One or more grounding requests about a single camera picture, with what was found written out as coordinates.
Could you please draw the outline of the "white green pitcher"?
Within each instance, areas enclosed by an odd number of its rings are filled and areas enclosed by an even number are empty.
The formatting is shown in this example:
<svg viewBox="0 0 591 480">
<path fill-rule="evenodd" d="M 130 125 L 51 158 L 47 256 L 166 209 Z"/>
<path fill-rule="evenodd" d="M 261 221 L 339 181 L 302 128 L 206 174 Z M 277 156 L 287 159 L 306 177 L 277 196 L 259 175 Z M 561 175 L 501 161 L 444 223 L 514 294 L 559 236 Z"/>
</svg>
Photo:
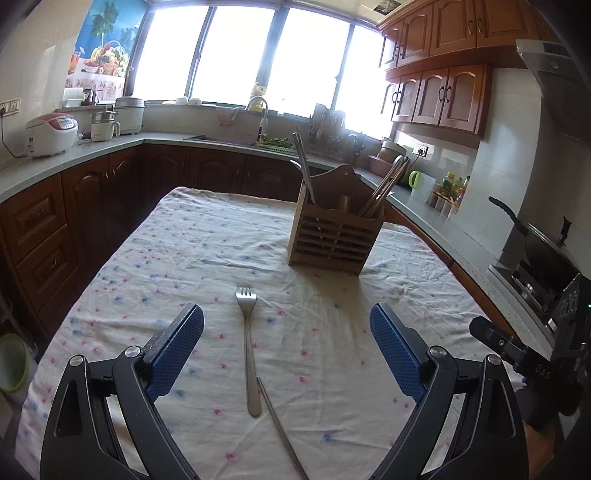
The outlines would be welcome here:
<svg viewBox="0 0 591 480">
<path fill-rule="evenodd" d="M 418 202 L 427 203 L 437 179 L 421 171 L 415 170 L 408 176 L 408 184 L 412 188 L 411 197 Z"/>
</svg>

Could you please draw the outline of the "dish drying rack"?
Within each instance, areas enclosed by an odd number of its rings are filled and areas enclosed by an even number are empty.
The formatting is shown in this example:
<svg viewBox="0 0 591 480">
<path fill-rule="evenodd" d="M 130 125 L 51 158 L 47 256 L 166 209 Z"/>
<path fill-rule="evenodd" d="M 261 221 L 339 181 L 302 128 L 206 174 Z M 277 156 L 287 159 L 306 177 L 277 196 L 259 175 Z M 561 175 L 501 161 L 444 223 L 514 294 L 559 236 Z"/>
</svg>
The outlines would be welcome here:
<svg viewBox="0 0 591 480">
<path fill-rule="evenodd" d="M 367 136 L 346 129 L 345 119 L 344 112 L 316 104 L 310 118 L 308 143 L 315 151 L 353 165 L 366 148 Z"/>
</svg>

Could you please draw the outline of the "white blender jug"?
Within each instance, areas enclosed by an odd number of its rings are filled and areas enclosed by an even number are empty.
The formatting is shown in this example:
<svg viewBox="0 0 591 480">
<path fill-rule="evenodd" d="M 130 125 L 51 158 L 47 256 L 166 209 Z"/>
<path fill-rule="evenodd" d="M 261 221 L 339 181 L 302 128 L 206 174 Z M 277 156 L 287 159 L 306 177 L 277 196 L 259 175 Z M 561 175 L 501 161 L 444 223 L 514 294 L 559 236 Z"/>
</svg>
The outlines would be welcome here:
<svg viewBox="0 0 591 480">
<path fill-rule="evenodd" d="M 120 124 L 116 121 L 114 110 L 101 110 L 92 114 L 90 133 L 92 142 L 110 141 L 119 136 Z"/>
</svg>

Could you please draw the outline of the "condiment bottles rack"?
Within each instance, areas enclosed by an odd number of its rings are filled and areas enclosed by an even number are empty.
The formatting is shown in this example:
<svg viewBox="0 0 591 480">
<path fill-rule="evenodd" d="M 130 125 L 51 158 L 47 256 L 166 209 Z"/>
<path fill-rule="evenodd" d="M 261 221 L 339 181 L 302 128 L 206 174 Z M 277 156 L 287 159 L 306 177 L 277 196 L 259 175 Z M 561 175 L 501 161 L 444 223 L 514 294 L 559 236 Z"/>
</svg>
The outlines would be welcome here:
<svg viewBox="0 0 591 480">
<path fill-rule="evenodd" d="M 447 172 L 441 183 L 436 183 L 428 199 L 428 205 L 443 217 L 450 218 L 458 213 L 470 176 L 466 178 Z"/>
</svg>

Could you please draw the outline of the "silver spoon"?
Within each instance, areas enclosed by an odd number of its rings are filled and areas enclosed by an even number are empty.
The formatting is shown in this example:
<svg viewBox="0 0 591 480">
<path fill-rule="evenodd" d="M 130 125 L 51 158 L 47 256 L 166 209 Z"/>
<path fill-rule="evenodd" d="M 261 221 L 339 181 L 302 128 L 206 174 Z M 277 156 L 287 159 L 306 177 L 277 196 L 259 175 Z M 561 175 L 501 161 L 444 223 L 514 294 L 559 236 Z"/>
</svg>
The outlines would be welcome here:
<svg viewBox="0 0 591 480">
<path fill-rule="evenodd" d="M 301 172 L 301 175 L 303 175 L 304 186 L 306 186 L 308 189 L 308 197 L 310 198 L 311 203 L 315 204 L 315 189 L 314 185 L 311 183 L 311 173 L 310 168 L 308 168 L 307 160 L 291 159 L 290 164 L 294 165 L 294 167 Z"/>
</svg>

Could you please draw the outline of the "range hood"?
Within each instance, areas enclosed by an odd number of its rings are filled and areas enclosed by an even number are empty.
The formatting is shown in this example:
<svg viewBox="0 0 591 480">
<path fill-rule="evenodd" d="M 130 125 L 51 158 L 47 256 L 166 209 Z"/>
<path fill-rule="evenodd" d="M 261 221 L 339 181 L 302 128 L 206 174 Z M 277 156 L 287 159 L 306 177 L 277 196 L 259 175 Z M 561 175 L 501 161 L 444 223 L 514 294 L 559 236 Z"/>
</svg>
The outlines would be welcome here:
<svg viewBox="0 0 591 480">
<path fill-rule="evenodd" d="M 516 49 L 535 77 L 560 131 L 590 145 L 590 90 L 560 43 L 517 39 Z"/>
</svg>

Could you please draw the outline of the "fruit beach poster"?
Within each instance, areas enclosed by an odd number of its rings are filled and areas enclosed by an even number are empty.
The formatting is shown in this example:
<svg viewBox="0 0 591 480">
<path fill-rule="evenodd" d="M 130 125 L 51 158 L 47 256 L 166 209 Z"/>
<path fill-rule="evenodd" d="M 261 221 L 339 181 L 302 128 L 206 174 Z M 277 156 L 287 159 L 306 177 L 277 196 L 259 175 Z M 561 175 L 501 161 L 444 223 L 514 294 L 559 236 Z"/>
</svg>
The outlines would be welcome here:
<svg viewBox="0 0 591 480">
<path fill-rule="evenodd" d="M 123 86 L 148 3 L 93 1 L 70 59 L 65 88 L 93 90 L 100 103 L 114 102 Z"/>
</svg>

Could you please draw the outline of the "large silver fork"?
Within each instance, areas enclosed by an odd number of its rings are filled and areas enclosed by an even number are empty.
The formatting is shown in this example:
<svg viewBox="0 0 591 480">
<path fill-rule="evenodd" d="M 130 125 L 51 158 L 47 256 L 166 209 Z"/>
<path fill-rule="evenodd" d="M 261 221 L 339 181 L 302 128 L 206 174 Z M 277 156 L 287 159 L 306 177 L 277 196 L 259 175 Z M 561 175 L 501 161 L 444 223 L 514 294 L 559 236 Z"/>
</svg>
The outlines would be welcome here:
<svg viewBox="0 0 591 480">
<path fill-rule="evenodd" d="M 262 404 L 260 404 L 259 387 L 256 382 L 256 362 L 252 351 L 252 332 L 250 332 L 250 318 L 256 307 L 257 295 L 249 287 L 238 287 L 235 291 L 235 299 L 243 316 L 246 405 L 249 415 L 257 418 L 262 413 Z"/>
</svg>

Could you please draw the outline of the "yellow bottle on sill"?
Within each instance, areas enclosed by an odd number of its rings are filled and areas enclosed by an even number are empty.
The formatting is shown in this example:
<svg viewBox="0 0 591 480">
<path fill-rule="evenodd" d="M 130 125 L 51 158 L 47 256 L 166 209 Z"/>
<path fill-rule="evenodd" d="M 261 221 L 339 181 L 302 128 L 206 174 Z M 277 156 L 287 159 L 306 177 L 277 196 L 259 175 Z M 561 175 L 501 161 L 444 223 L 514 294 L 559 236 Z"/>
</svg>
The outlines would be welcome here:
<svg viewBox="0 0 591 480">
<path fill-rule="evenodd" d="M 263 112 L 269 108 L 269 105 L 264 99 L 266 94 L 266 86 L 256 83 L 252 89 L 252 97 L 250 98 L 249 110 L 254 112 Z"/>
</svg>

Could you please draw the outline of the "wall cabinets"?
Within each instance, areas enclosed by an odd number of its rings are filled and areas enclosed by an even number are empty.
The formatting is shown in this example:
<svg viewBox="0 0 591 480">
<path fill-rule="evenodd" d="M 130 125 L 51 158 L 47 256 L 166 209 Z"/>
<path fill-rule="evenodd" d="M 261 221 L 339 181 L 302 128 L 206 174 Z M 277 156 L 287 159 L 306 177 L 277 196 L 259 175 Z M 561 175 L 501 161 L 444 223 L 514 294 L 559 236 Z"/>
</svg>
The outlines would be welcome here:
<svg viewBox="0 0 591 480">
<path fill-rule="evenodd" d="M 408 1 L 378 25 L 384 118 L 468 132 L 486 128 L 492 73 L 521 68 L 520 39 L 556 41 L 529 1 Z"/>
</svg>

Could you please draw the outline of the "black wok pan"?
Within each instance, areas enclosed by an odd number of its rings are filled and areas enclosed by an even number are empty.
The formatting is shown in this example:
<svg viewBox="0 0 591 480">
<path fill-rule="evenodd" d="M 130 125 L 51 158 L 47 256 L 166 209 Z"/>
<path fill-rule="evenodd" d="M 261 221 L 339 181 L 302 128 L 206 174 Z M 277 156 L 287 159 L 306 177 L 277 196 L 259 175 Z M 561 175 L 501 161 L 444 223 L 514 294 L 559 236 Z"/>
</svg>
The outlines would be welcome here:
<svg viewBox="0 0 591 480">
<path fill-rule="evenodd" d="M 509 216 L 517 231 L 524 237 L 526 262 L 536 281 L 548 289 L 564 290 L 580 273 L 565 250 L 565 241 L 572 223 L 564 217 L 558 239 L 554 241 L 533 224 L 524 224 L 501 200 L 492 196 L 488 200 Z"/>
</svg>

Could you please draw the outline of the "pink basin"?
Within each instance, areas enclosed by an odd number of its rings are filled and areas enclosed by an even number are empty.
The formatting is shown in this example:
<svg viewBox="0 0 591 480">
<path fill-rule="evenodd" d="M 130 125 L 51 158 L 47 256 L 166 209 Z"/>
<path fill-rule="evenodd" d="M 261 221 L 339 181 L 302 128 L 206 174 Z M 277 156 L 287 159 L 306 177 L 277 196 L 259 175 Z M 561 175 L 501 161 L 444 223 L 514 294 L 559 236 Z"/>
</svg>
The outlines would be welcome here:
<svg viewBox="0 0 591 480">
<path fill-rule="evenodd" d="M 376 174 L 377 176 L 385 177 L 392 169 L 392 163 L 389 161 L 383 160 L 373 155 L 369 155 L 368 158 L 370 160 L 370 172 Z"/>
</svg>

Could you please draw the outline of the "wooden utensil holder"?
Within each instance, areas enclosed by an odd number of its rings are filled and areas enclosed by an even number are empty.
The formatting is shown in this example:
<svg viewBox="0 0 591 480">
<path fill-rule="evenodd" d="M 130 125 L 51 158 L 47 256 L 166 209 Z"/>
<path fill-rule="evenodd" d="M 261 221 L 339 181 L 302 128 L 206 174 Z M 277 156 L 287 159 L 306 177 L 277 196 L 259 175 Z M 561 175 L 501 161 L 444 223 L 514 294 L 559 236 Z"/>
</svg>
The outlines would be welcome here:
<svg viewBox="0 0 591 480">
<path fill-rule="evenodd" d="M 315 204 L 301 184 L 287 245 L 288 264 L 359 275 L 383 227 L 386 207 L 367 217 L 363 206 L 374 190 L 348 165 L 312 176 L 311 183 Z M 351 198 L 348 213 L 337 209 L 341 195 Z"/>
</svg>

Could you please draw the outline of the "floral white tablecloth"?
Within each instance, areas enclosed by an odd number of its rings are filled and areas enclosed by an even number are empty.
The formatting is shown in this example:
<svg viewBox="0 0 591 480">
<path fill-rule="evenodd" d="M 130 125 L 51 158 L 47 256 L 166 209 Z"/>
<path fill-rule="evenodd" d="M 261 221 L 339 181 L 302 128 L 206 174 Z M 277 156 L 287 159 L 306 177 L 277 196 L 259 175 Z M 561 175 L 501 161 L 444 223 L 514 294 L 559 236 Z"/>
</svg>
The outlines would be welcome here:
<svg viewBox="0 0 591 480">
<path fill-rule="evenodd" d="M 16 457 L 39 472 L 46 420 L 68 359 L 109 359 L 142 345 L 187 303 L 205 328 L 156 406 L 204 479 L 293 479 L 259 391 L 249 415 L 238 287 L 257 295 L 250 318 L 256 377 L 312 479 L 366 479 L 409 419 L 404 395 L 369 329 L 385 302 L 430 345 L 460 359 L 487 348 L 469 332 L 480 308 L 408 228 L 384 227 L 360 275 L 291 267 L 294 205 L 178 188 L 99 269 L 67 313 L 29 387 Z"/>
</svg>

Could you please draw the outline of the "green bucket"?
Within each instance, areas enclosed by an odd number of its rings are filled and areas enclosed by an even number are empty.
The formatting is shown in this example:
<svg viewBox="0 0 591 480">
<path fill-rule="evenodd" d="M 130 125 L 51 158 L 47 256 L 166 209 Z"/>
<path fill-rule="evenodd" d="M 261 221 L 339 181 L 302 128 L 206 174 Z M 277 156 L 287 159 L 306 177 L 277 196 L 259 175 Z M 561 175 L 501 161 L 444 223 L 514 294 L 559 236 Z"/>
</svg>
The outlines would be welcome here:
<svg viewBox="0 0 591 480">
<path fill-rule="evenodd" d="M 31 380 L 32 358 L 20 336 L 7 333 L 0 340 L 1 391 L 8 395 L 22 392 Z"/>
</svg>

